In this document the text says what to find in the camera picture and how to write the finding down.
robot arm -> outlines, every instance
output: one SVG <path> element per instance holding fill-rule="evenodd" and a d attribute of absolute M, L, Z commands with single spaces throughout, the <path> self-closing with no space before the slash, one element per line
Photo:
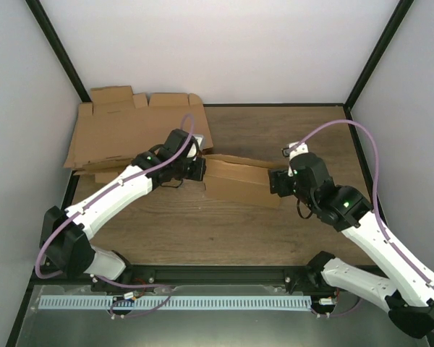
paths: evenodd
<path fill-rule="evenodd" d="M 302 144 L 289 156 L 287 170 L 270 170 L 271 192 L 294 195 L 337 232 L 363 249 L 388 276 L 381 278 L 321 252 L 309 263 L 328 285 L 371 301 L 401 330 L 422 338 L 434 329 L 434 272 L 424 266 L 386 227 L 380 230 L 372 206 L 355 188 L 335 185 L 325 163 Z"/>
<path fill-rule="evenodd" d="M 116 252 L 91 246 L 90 240 L 124 207 L 160 185 L 172 179 L 203 180 L 205 159 L 197 157 L 204 140 L 201 135 L 195 135 L 178 158 L 158 170 L 148 171 L 176 155 L 187 137 L 188 133 L 175 129 L 164 145 L 139 154 L 118 177 L 92 196 L 64 211 L 57 207 L 48 210 L 43 221 L 41 247 L 64 221 L 73 219 L 49 244 L 46 256 L 68 278 L 90 273 L 128 283 L 128 261 Z"/>

white wall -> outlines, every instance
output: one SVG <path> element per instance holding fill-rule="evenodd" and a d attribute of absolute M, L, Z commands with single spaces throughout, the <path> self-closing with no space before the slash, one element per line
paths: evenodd
<path fill-rule="evenodd" d="M 397 0 L 42 0 L 87 88 L 344 102 Z"/>
<path fill-rule="evenodd" d="M 414 2 L 352 113 L 378 141 L 389 226 L 434 270 L 434 0 Z"/>
<path fill-rule="evenodd" d="M 24 1 L 0 0 L 0 346 L 38 251 L 43 214 L 60 205 L 79 98 Z"/>

cardboard box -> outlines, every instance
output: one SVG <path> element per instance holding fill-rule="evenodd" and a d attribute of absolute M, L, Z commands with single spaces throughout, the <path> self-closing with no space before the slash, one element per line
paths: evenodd
<path fill-rule="evenodd" d="M 270 193 L 269 168 L 286 168 L 286 163 L 212 154 L 205 156 L 205 196 L 212 199 L 278 207 L 280 197 Z"/>
<path fill-rule="evenodd" d="M 203 148 L 212 148 L 203 102 L 196 94 L 133 94 L 132 87 L 104 87 L 91 90 L 92 103 L 79 105 L 65 168 L 79 174 L 101 174 L 106 183 L 119 168 L 137 154 L 163 143 L 171 130 L 179 128 L 183 116 L 195 117 L 195 134 L 203 134 Z M 190 121 L 184 129 L 190 128 Z"/>

wooden surface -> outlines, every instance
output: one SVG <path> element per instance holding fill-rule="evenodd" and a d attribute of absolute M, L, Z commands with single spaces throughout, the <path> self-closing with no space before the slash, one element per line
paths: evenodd
<path fill-rule="evenodd" d="M 317 126 L 343 119 L 340 107 L 206 108 L 214 152 L 283 160 L 280 149 Z M 337 184 L 367 194 L 347 125 L 323 130 L 308 142 Z M 81 177 L 74 202 L 100 189 Z M 319 251 L 355 265 L 372 264 L 357 246 L 316 218 L 302 220 L 294 197 L 270 209 L 204 196 L 201 182 L 158 188 L 111 219 L 92 243 L 132 263 L 173 265 L 304 265 Z"/>

black cable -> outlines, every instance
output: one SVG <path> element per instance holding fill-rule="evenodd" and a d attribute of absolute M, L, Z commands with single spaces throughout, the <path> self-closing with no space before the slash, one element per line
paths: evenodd
<path fill-rule="evenodd" d="M 305 216 L 302 215 L 302 212 L 301 212 L 301 200 L 299 200 L 299 199 L 297 199 L 296 209 L 297 209 L 297 214 L 302 219 L 309 219 L 313 215 L 312 211 L 310 211 L 310 213 L 309 213 L 309 215 L 307 217 L 305 217 Z"/>

